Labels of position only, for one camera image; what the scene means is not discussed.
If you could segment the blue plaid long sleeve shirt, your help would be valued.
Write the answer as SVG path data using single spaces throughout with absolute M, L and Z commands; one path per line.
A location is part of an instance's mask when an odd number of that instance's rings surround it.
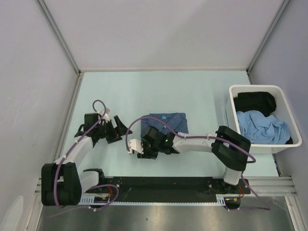
M 153 118 L 157 118 L 164 123 L 166 123 L 173 131 L 181 133 L 189 133 L 188 122 L 185 113 L 158 113 L 158 114 L 149 114 Z M 155 127 L 160 132 L 168 134 L 170 130 L 154 119 L 144 118 L 141 120 L 141 133 L 143 133 L 148 126 Z

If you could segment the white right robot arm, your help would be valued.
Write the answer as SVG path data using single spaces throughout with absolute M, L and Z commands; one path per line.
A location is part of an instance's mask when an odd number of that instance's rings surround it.
M 182 132 L 160 132 L 148 126 L 140 140 L 130 140 L 130 148 L 138 152 L 138 158 L 156 159 L 158 153 L 181 154 L 203 152 L 214 154 L 225 166 L 222 188 L 233 193 L 239 188 L 241 174 L 248 164 L 251 142 L 226 126 L 205 135 L 190 135 Z

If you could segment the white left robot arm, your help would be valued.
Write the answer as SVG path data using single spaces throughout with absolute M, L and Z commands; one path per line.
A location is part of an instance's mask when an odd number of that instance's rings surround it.
M 95 144 L 105 139 L 108 144 L 122 140 L 131 134 L 118 118 L 116 126 L 106 113 L 84 115 L 84 123 L 75 134 L 72 147 L 52 164 L 44 164 L 41 169 L 41 200 L 44 206 L 77 205 L 86 192 L 102 192 L 106 188 L 104 172 L 99 168 L 80 170 L 79 166 Z

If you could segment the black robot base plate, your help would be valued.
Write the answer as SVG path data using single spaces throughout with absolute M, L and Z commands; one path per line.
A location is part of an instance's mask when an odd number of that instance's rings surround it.
M 100 183 L 115 185 L 122 203 L 210 203 L 216 196 L 241 197 L 251 191 L 239 181 L 228 186 L 213 177 L 105 177 Z

